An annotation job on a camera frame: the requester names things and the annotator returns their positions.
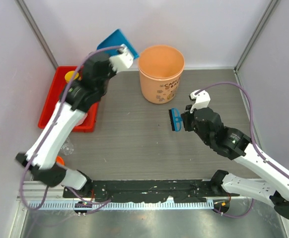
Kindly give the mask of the blue hand brush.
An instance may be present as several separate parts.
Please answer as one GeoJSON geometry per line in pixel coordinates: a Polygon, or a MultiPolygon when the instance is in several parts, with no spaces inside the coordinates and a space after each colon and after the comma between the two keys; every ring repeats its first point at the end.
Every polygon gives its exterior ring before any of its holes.
{"type": "Polygon", "coordinates": [[[177,108],[171,108],[168,110],[171,128],[175,132],[179,132],[182,128],[181,114],[177,108]]]}

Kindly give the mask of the blue plastic dustpan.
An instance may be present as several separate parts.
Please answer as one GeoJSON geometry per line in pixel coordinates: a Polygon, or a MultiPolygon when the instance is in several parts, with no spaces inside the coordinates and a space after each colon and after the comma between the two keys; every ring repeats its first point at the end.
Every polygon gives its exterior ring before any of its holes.
{"type": "Polygon", "coordinates": [[[98,49],[103,49],[107,47],[113,47],[113,46],[126,46],[131,54],[133,55],[134,59],[139,58],[139,53],[134,48],[134,46],[129,42],[129,40],[126,38],[126,36],[123,34],[121,29],[115,30],[113,33],[111,33],[105,40],[103,40],[98,46],[98,49]]]}

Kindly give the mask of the orange plastic waste bin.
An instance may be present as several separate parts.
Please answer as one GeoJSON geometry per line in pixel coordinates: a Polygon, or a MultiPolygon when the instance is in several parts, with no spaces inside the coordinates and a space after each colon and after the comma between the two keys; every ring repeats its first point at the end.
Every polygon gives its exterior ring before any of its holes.
{"type": "Polygon", "coordinates": [[[155,45],[145,49],[138,59],[144,98],[154,104],[170,102],[179,88],[184,66],[184,56],[174,47],[155,45]]]}

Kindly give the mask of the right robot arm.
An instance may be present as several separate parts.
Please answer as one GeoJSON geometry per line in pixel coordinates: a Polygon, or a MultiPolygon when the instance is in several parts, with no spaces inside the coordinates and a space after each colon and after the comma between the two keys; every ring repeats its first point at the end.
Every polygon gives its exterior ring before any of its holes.
{"type": "Polygon", "coordinates": [[[247,167],[264,180],[258,183],[217,171],[210,183],[212,194],[220,196],[227,192],[252,197],[272,206],[289,220],[288,169],[269,157],[242,131],[224,126],[220,115],[209,107],[195,109],[187,105],[181,119],[185,131],[195,132],[218,155],[247,167]]]}

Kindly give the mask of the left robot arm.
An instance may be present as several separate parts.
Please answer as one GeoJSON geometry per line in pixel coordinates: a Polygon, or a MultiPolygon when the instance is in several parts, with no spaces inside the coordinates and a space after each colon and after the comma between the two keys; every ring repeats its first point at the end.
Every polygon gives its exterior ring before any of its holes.
{"type": "Polygon", "coordinates": [[[15,157],[26,172],[46,187],[70,187],[81,198],[91,193],[91,179],[81,171],[59,165],[56,157],[73,128],[106,94],[109,80],[117,74],[110,58],[106,51],[97,50],[83,61],[79,66],[82,79],[65,86],[37,141],[27,152],[19,152],[15,157]]]}

